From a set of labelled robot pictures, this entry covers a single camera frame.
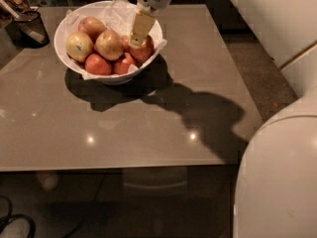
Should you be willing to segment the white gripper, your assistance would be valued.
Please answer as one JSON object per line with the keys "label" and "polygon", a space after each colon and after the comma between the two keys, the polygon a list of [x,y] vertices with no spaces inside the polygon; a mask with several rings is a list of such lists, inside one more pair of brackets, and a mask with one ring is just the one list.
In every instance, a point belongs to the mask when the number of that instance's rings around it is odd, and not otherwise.
{"label": "white gripper", "polygon": [[153,12],[162,10],[171,0],[137,0],[137,10],[134,15],[129,46],[138,49],[153,28],[156,19]]}

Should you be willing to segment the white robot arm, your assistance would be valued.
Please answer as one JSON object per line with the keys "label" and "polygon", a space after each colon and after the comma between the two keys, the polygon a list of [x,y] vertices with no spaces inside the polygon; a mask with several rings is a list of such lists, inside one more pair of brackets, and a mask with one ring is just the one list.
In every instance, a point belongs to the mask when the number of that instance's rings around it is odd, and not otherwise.
{"label": "white robot arm", "polygon": [[317,238],[317,0],[230,1],[298,97],[242,156],[231,238]]}

